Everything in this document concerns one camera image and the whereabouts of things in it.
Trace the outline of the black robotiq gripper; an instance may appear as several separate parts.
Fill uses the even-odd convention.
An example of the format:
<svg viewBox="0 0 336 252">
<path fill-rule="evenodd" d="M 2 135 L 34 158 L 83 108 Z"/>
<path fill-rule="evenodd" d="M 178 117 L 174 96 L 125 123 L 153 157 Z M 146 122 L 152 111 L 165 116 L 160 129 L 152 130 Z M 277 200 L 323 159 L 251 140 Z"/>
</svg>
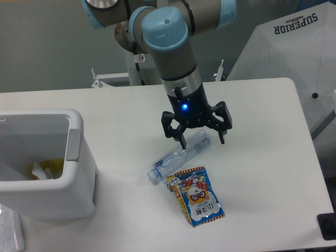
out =
<svg viewBox="0 0 336 252">
<path fill-rule="evenodd" d="M 163 111 L 161 122 L 167 138 L 173 138 L 186 149 L 186 140 L 183 135 L 186 128 L 208 127 L 218 132 L 221 144 L 225 144 L 225 135 L 232 129 L 233 122 L 226 102 L 221 101 L 215 106 L 210 106 L 201 84 L 194 92 L 183 95 L 182 89 L 177 89 L 178 96 L 167 95 L 173 112 Z M 178 122 L 176 129 L 172 121 Z"/>
</svg>

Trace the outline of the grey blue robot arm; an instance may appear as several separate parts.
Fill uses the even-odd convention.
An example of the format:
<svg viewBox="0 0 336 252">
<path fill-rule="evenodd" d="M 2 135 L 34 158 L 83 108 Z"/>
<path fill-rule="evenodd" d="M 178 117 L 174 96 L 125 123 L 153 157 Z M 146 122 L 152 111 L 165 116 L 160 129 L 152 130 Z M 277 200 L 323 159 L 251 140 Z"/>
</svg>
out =
<svg viewBox="0 0 336 252">
<path fill-rule="evenodd" d="M 172 111 L 162 113 L 165 136 L 186 147 L 186 129 L 208 127 L 223 139 L 232 128 L 225 102 L 208 103 L 190 38 L 230 24 L 235 1 L 178 1 L 158 7 L 156 1 L 83 1 L 95 28 L 127 21 L 128 33 L 150 54 L 157 67 Z"/>
</svg>

